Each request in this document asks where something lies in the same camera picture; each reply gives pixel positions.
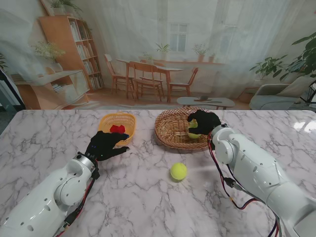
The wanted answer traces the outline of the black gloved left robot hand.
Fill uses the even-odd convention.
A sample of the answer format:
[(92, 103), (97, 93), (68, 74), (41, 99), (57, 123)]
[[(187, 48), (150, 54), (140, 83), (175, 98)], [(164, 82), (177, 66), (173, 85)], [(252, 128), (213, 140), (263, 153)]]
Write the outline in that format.
[(128, 137), (125, 133), (104, 133), (103, 131), (98, 131), (91, 138), (85, 154), (94, 157), (97, 161), (104, 161), (121, 155), (128, 151), (129, 147), (115, 148), (115, 146), (118, 142), (124, 141)]

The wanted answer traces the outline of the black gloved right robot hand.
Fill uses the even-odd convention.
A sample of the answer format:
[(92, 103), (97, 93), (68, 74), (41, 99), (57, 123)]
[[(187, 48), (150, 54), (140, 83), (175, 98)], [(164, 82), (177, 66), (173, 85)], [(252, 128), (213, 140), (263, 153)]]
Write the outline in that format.
[(192, 134), (208, 135), (215, 127), (221, 125), (219, 117), (213, 112), (197, 110), (188, 116), (187, 121), (191, 122), (193, 119), (197, 121), (197, 127), (189, 128)]

